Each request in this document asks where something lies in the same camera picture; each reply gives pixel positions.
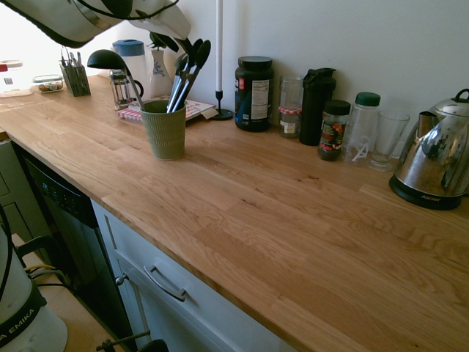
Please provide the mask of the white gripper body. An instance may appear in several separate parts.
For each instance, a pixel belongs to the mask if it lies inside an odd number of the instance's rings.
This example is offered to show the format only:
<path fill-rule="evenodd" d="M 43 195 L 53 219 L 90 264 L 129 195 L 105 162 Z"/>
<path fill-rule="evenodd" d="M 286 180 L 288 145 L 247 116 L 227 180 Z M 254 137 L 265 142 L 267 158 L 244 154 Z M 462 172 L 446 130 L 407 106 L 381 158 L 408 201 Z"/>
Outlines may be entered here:
<path fill-rule="evenodd" d="M 134 1 L 133 11 L 130 16 L 132 18 L 139 17 L 136 10 L 151 15 L 170 4 L 172 4 L 172 1 Z M 130 23 L 137 28 L 176 39 L 186 39 L 191 31 L 190 22 L 177 5 L 165 9 L 151 18 L 133 20 Z"/>

